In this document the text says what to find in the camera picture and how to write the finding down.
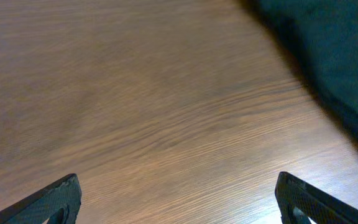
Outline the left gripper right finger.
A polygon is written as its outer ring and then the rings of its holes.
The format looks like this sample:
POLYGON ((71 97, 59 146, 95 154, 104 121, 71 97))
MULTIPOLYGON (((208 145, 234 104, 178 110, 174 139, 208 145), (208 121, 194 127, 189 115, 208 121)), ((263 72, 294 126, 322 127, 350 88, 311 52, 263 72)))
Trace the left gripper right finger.
POLYGON ((275 197, 283 224, 358 224, 358 209, 288 172, 280 172, 275 197))

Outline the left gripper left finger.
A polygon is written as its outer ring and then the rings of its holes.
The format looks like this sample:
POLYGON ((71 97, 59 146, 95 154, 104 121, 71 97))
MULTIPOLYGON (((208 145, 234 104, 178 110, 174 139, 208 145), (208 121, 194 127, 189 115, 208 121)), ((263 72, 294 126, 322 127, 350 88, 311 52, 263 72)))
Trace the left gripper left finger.
POLYGON ((68 174, 0 211, 0 224, 75 224, 81 207, 76 174, 68 174))

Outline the black shorts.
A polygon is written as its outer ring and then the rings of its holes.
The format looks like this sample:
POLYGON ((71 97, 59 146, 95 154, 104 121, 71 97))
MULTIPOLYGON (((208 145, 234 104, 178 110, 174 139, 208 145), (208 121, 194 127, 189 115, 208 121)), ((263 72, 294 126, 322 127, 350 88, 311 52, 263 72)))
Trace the black shorts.
POLYGON ((358 1, 248 0, 318 103, 358 148, 358 1))

